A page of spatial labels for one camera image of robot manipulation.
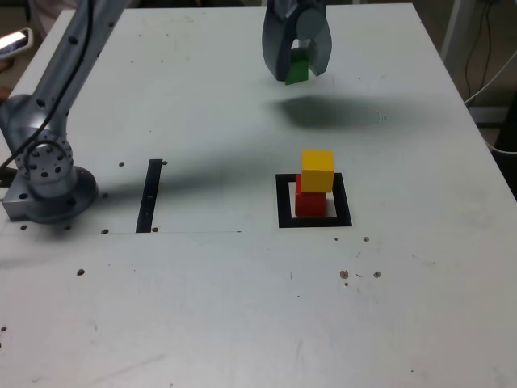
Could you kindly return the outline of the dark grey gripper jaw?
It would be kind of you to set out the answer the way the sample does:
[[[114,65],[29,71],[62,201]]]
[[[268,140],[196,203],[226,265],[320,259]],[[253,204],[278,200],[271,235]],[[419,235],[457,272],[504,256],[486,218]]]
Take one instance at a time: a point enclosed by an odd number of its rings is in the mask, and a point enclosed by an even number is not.
[[[285,82],[291,66],[291,47],[296,39],[298,1],[273,1],[266,5],[262,51],[267,68],[277,81]]]

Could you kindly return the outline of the grey gripper jaw with disc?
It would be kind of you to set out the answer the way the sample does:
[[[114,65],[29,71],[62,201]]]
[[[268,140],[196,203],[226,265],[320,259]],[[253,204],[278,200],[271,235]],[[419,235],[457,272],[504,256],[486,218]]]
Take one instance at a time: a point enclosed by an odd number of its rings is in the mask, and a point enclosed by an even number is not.
[[[317,8],[308,8],[301,12],[296,21],[296,37],[299,47],[309,60],[312,73],[315,76],[324,74],[332,51],[326,13]]]

